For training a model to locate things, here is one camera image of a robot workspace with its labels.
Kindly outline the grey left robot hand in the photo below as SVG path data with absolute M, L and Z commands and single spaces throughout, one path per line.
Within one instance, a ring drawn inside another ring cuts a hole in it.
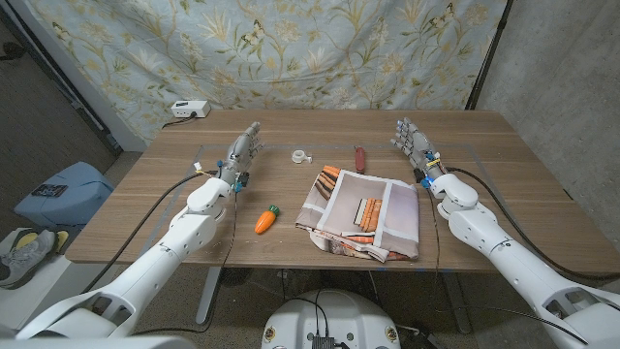
M 219 170 L 220 179 L 234 185 L 239 175 L 248 172 L 253 158 L 264 146 L 258 137 L 260 130 L 261 123 L 255 121 L 230 145 Z

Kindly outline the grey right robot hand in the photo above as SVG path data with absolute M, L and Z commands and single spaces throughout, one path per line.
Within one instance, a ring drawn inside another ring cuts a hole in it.
M 390 142 L 408 158 L 418 183 L 424 180 L 432 182 L 447 173 L 441 163 L 440 153 L 407 117 L 396 122 L 396 133 Z

